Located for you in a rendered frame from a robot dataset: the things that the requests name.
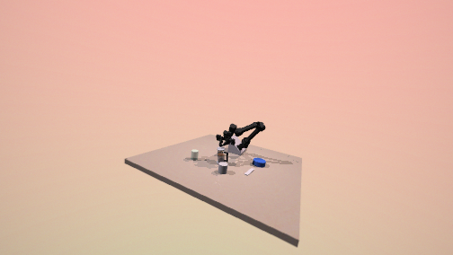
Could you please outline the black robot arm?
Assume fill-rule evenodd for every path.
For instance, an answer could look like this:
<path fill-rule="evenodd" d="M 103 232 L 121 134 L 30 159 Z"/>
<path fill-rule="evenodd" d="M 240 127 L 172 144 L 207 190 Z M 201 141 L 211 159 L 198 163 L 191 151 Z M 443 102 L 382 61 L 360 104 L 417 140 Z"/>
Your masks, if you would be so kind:
<path fill-rule="evenodd" d="M 241 136 L 244 132 L 251 130 L 255 128 L 255 130 L 248 136 L 244 137 L 243 140 L 241 141 L 242 143 L 240 145 L 237 145 L 239 151 L 242 150 L 243 148 L 247 148 L 248 145 L 250 144 L 251 140 L 259 133 L 262 132 L 266 127 L 264 126 L 263 122 L 254 122 L 253 124 L 250 124 L 246 127 L 239 127 L 237 128 L 237 125 L 235 124 L 230 124 L 229 131 L 224 130 L 223 136 L 228 136 L 228 138 L 235 134 L 235 136 Z"/>

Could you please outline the white flat bar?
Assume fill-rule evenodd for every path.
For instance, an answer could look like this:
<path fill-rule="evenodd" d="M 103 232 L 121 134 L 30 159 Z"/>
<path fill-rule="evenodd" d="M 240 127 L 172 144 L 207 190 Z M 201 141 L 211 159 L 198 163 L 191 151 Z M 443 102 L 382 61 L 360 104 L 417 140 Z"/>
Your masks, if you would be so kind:
<path fill-rule="evenodd" d="M 250 173 L 251 173 L 252 171 L 254 171 L 254 169 L 253 169 L 253 168 L 251 168 L 251 169 L 250 169 L 249 171 L 247 171 L 247 172 L 245 173 L 245 175 L 247 175 L 247 176 L 248 176 L 248 175 L 249 175 L 249 174 L 250 174 Z"/>

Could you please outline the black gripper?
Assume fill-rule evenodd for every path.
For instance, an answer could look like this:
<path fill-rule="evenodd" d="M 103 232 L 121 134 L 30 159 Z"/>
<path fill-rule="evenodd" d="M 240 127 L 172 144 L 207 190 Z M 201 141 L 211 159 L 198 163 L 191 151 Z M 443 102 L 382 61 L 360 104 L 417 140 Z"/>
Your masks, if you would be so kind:
<path fill-rule="evenodd" d="M 219 144 L 222 144 L 223 143 L 223 140 L 225 140 L 225 143 L 222 145 L 235 145 L 235 140 L 234 138 L 231 138 L 232 135 L 228 138 L 228 136 L 224 136 L 222 137 L 221 135 L 216 135 L 216 138 L 217 138 L 217 141 L 219 141 Z"/>

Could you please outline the french press with black knob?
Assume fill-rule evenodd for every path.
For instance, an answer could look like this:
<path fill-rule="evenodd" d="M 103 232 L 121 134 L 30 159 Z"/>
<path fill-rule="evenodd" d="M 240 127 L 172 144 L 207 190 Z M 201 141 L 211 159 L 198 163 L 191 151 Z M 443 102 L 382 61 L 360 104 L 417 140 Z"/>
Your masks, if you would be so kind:
<path fill-rule="evenodd" d="M 222 147 L 222 144 L 219 145 L 220 147 L 217 148 L 218 150 L 218 160 L 217 164 L 219 163 L 225 163 L 228 162 L 228 152 L 225 152 L 225 147 Z M 225 154 L 226 154 L 226 160 L 225 160 Z"/>

